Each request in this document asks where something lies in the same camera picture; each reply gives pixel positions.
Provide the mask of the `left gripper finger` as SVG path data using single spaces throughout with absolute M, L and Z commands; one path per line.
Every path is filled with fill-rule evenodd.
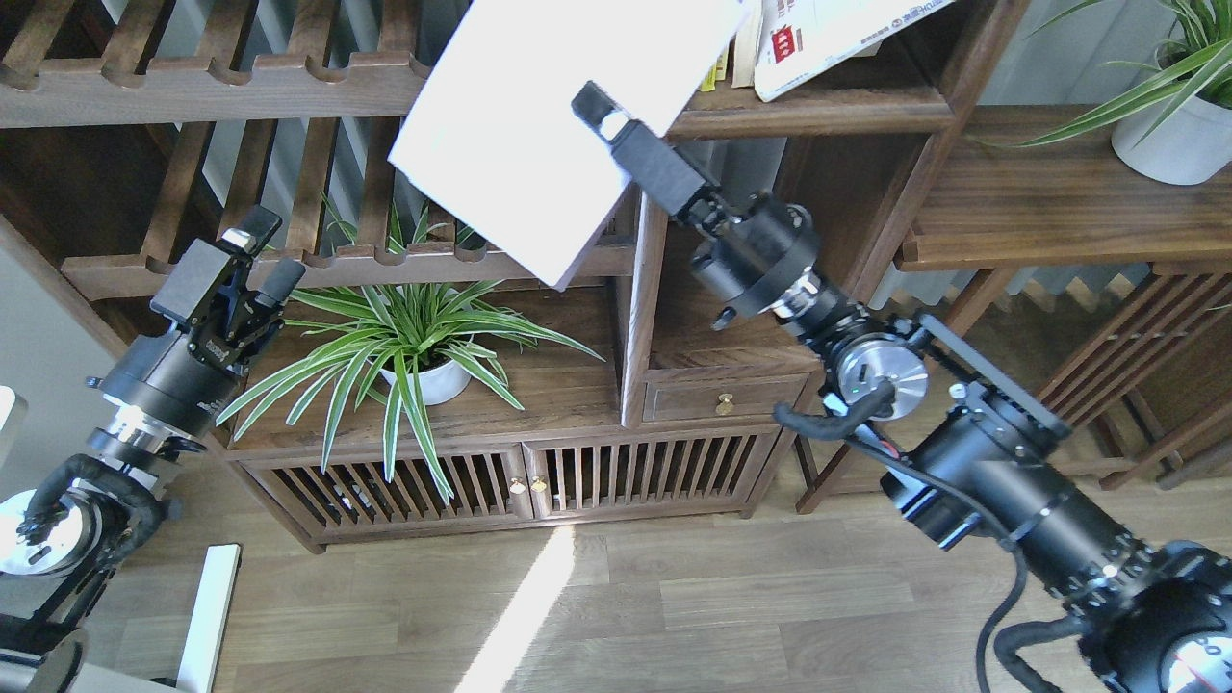
M 280 215 L 275 215 L 274 211 L 261 205 L 254 205 L 243 216 L 241 222 L 230 224 L 221 232 L 221 242 L 233 245 L 243 255 L 256 258 L 269 245 L 269 240 L 282 223 L 283 219 Z
M 262 311 L 281 310 L 290 295 L 294 292 L 296 285 L 306 273 L 302 263 L 294 259 L 281 259 L 269 277 L 264 280 L 255 295 L 255 308 Z

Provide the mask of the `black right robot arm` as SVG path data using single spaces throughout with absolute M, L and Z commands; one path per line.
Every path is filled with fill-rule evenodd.
M 885 464 L 885 494 L 939 547 L 981 535 L 1011 554 L 1011 592 L 977 639 L 981 691 L 988 654 L 1027 691 L 1055 691 L 1020 651 L 1071 636 L 1109 691 L 1230 689 L 1227 557 L 1194 541 L 1149 547 L 1114 522 L 1047 461 L 1064 420 L 941 321 L 876 321 L 816 273 L 804 208 L 771 194 L 732 206 L 598 84 L 572 107 L 655 205 L 703 234 L 690 268 L 722 298 L 715 329 L 770 312 L 819 358 L 827 413 L 780 403 L 775 420 Z

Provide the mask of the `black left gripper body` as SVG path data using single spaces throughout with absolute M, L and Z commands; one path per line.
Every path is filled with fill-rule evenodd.
M 239 376 L 283 326 L 283 307 L 255 308 L 256 290 L 246 289 L 254 259 L 221 240 L 193 240 L 150 301 L 188 339 L 193 359 Z

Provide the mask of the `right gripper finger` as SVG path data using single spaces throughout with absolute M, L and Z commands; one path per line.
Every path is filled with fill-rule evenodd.
M 616 148 L 641 127 L 641 121 L 616 104 L 595 81 L 586 81 L 570 100 L 570 109 L 600 141 Z

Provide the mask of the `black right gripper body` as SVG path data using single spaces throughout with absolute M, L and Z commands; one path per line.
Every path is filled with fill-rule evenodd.
M 644 125 L 625 125 L 611 141 L 615 162 L 671 219 L 713 232 L 723 223 L 719 187 Z

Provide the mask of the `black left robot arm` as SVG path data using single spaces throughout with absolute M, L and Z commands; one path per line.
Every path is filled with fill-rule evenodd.
M 65 692 L 87 657 L 83 621 L 116 571 L 168 518 L 163 499 L 181 453 L 200 453 L 221 411 L 283 326 L 306 273 L 283 258 L 260 289 L 246 285 L 282 219 L 254 206 L 219 240 L 193 240 L 152 310 L 168 333 L 140 335 L 92 382 L 115 404 L 34 490 L 2 503 L 2 575 L 55 578 L 27 617 L 2 617 L 2 689 Z

